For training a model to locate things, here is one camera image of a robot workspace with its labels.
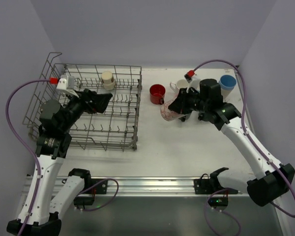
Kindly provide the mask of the pink patterned mug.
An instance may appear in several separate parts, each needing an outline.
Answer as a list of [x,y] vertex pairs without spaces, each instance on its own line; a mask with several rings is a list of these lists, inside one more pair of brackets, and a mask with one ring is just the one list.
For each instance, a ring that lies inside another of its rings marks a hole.
[[175,119],[183,117],[183,114],[176,113],[176,112],[171,111],[169,109],[169,105],[171,105],[174,102],[175,99],[176,99],[176,97],[174,97],[173,99],[165,102],[160,107],[160,114],[161,114],[162,118],[164,120],[166,120],[166,121],[173,121]]

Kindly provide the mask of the white faceted mug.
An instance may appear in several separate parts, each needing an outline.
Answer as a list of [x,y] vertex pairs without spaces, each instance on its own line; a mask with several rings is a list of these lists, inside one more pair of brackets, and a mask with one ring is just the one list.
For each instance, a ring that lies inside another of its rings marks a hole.
[[178,80],[176,82],[170,82],[169,84],[170,88],[174,92],[174,95],[177,96],[180,89],[186,89],[189,86],[189,83],[185,80]]

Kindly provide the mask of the cream ribbed cup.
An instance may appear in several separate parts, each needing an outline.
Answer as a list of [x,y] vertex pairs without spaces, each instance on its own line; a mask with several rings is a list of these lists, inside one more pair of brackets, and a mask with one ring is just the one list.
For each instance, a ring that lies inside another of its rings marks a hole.
[[102,86],[104,89],[106,90],[112,90],[115,88],[115,79],[114,76],[112,74],[112,72],[110,71],[104,71],[101,74],[101,81],[102,81]]

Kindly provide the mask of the red mug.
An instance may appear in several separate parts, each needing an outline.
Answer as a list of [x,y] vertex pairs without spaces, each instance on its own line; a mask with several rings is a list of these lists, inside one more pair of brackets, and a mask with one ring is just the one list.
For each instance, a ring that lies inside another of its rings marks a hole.
[[164,104],[166,89],[161,84],[154,84],[149,89],[149,97],[151,103],[155,105]]

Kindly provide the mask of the dark grey mug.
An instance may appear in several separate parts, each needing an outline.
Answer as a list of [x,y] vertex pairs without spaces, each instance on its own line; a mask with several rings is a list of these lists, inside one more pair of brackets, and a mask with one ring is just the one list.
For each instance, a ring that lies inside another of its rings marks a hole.
[[189,118],[190,118],[190,114],[188,114],[188,115],[185,115],[185,116],[183,116],[183,117],[180,117],[179,118],[179,120],[181,121],[181,122],[185,122],[186,120],[188,120]]

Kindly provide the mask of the tall beige cup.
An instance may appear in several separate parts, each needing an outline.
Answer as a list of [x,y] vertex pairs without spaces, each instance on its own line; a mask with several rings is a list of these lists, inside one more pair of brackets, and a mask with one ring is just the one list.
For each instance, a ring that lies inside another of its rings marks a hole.
[[227,97],[230,95],[231,92],[232,90],[221,89],[221,95],[223,96],[223,100],[227,100]]

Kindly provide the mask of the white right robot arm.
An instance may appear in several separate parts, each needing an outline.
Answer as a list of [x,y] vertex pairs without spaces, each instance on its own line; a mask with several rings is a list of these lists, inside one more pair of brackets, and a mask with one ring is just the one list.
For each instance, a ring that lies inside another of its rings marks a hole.
[[199,112],[203,121],[214,124],[236,146],[254,174],[251,180],[245,180],[241,174],[220,168],[210,174],[212,189],[246,192],[261,207],[288,192],[287,184],[292,182],[295,169],[291,164],[283,165],[258,141],[241,121],[237,108],[224,102],[220,84],[215,79],[200,81],[199,90],[180,89],[168,109],[172,118]]

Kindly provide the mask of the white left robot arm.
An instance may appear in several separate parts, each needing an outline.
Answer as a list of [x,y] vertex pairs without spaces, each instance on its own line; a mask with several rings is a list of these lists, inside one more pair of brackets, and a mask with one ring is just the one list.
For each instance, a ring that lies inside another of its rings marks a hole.
[[83,113],[104,113],[112,98],[111,93],[98,94],[89,89],[76,92],[66,105],[50,99],[40,107],[39,137],[35,170],[26,202],[17,219],[9,221],[7,232],[15,236],[57,236],[62,218],[79,194],[98,193],[108,179],[93,182],[90,172],[72,169],[62,189],[54,196],[54,186],[64,163],[72,137],[70,128]]

